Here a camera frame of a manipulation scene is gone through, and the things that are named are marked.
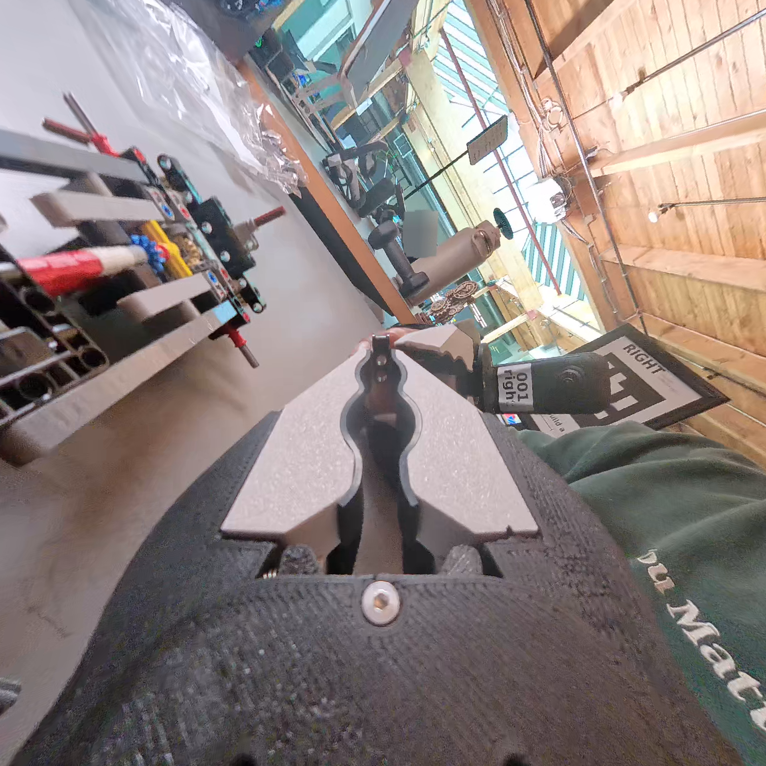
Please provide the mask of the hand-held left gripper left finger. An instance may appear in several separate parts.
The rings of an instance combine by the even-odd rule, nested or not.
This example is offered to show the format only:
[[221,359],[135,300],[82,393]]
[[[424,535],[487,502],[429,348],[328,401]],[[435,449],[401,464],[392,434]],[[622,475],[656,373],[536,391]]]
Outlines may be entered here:
[[352,573],[361,542],[368,430],[357,351],[279,413],[220,531],[224,538],[303,545],[329,573]]

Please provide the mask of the black and white device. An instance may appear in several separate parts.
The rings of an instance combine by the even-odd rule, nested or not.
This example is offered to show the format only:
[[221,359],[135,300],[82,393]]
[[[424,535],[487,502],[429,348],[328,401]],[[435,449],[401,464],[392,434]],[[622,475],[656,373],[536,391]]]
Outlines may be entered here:
[[390,178],[382,178],[369,189],[360,180],[372,178],[378,167],[378,154],[387,148],[385,141],[377,140],[362,146],[342,148],[322,160],[328,177],[361,217],[369,216],[395,196],[395,184]]

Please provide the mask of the black rounded device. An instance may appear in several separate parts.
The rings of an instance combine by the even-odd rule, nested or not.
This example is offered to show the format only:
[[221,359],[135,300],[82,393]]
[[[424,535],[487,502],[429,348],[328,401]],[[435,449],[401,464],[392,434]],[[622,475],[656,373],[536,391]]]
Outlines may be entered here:
[[414,302],[415,297],[428,286],[429,277],[426,273],[416,272],[409,262],[402,246],[398,243],[399,229],[392,220],[383,221],[377,225],[368,236],[370,247],[374,251],[384,251],[391,265],[400,277],[401,296]]

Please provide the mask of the person's right hand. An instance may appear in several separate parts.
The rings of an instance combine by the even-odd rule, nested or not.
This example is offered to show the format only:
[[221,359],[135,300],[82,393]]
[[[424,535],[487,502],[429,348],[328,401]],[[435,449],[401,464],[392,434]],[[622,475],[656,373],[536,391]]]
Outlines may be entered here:
[[396,345],[396,343],[401,340],[402,338],[406,337],[407,335],[416,332],[417,328],[415,327],[403,327],[403,326],[394,326],[387,330],[381,330],[377,334],[373,334],[359,342],[359,344],[356,346],[356,350],[364,350],[364,351],[371,351],[373,350],[374,345],[374,339],[375,337],[382,337],[385,336],[388,342],[388,348],[393,349]]

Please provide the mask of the grey side table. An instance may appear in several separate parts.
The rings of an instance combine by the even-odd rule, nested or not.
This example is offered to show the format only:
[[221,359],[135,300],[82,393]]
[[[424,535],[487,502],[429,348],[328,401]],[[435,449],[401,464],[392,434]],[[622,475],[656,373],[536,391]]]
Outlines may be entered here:
[[417,326],[417,318],[378,262],[360,229],[365,220],[350,208],[322,167],[324,146],[306,126],[272,78],[264,74],[249,56],[236,69],[247,82],[251,98],[265,107],[267,125],[281,138],[290,158],[304,171],[305,183],[299,195],[291,195],[300,219],[307,223],[328,250],[346,279],[379,309],[402,325]]

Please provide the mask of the black stand with placard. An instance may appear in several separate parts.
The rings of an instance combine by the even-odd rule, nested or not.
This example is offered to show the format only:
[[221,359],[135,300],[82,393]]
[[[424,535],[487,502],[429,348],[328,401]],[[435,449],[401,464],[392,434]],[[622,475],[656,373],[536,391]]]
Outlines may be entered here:
[[488,125],[480,134],[474,137],[466,144],[466,149],[451,160],[447,165],[436,173],[428,176],[420,185],[413,188],[399,201],[406,202],[410,197],[433,184],[433,181],[442,176],[448,169],[451,169],[462,158],[468,158],[471,166],[477,165],[481,160],[499,149],[509,136],[509,117],[510,114],[502,115],[498,120]]

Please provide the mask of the black lego connector piece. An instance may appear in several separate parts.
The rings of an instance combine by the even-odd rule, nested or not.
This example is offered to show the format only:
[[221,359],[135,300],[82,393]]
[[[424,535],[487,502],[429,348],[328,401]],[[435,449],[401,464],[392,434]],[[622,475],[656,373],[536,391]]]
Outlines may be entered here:
[[371,339],[371,371],[366,395],[366,409],[373,424],[397,428],[399,371],[392,356],[391,334]]

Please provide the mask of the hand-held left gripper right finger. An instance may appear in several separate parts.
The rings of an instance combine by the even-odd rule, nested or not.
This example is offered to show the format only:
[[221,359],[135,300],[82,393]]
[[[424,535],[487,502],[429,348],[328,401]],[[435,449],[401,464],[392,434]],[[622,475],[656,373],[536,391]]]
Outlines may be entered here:
[[403,353],[393,353],[405,571],[435,571],[456,546],[540,534],[483,415]]

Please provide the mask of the lego car chassis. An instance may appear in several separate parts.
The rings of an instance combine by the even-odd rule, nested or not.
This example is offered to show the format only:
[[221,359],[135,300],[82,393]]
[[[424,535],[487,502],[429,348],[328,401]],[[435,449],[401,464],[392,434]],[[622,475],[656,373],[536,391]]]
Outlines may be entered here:
[[[2,171],[63,181],[30,202],[49,227],[76,232],[23,258],[2,246],[2,460],[15,466],[204,340],[228,339],[259,365],[242,330],[260,313],[241,300],[184,198],[139,148],[115,151],[73,95],[63,99],[81,129],[42,126],[83,148],[2,130]],[[254,258],[253,219],[233,225]]]

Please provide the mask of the wooden gear sculpture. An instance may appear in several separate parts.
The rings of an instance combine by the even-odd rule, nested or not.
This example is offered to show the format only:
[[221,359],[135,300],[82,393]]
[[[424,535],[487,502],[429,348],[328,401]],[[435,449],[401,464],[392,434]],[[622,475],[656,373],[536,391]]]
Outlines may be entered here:
[[455,288],[448,290],[444,296],[432,300],[424,312],[434,324],[447,324],[465,308],[473,305],[480,286],[477,282],[467,280]]

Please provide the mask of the curved plywood stand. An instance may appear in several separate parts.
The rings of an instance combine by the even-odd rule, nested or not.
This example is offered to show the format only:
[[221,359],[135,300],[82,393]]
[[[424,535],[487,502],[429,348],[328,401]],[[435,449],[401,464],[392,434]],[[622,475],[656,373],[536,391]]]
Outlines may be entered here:
[[334,128],[400,72],[401,63],[388,63],[388,58],[407,32],[417,5],[418,1],[379,2],[340,70],[297,89],[292,104],[308,127],[333,138]]

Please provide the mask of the black battery charger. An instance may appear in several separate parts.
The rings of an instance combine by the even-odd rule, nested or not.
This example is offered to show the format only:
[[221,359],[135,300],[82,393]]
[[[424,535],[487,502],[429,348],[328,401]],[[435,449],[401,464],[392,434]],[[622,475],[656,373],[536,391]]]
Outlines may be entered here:
[[282,52],[283,45],[278,32],[267,28],[248,54],[259,68],[264,69],[274,63]]

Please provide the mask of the person's right forearm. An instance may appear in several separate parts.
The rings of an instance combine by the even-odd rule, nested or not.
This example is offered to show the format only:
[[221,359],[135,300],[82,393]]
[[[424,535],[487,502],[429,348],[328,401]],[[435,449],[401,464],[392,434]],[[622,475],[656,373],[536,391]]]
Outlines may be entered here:
[[589,426],[560,437],[519,432],[522,443],[567,484],[585,481],[598,490],[631,488],[648,497],[701,492],[763,501],[764,470],[750,459],[703,436],[668,433],[634,422]]

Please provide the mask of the black lego beam subassembly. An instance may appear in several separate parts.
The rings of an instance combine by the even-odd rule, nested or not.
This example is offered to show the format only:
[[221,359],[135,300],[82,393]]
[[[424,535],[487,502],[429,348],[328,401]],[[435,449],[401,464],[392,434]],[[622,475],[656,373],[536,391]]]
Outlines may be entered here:
[[221,202],[215,196],[203,199],[176,158],[160,154],[157,164],[169,187],[184,198],[184,204],[197,229],[223,264],[232,282],[239,285],[241,300],[255,313],[262,313],[266,308],[265,303],[247,276],[249,270],[255,267],[252,251],[236,235],[234,225]]

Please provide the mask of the black framed marker sign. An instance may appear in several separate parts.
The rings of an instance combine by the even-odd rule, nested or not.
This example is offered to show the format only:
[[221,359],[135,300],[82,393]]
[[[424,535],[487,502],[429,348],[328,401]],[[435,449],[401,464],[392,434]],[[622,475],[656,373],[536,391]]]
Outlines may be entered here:
[[610,369],[610,404],[594,415],[503,415],[517,430],[534,430],[561,437],[589,426],[636,422],[660,430],[729,402],[659,343],[633,326],[586,343],[575,352],[603,356]]

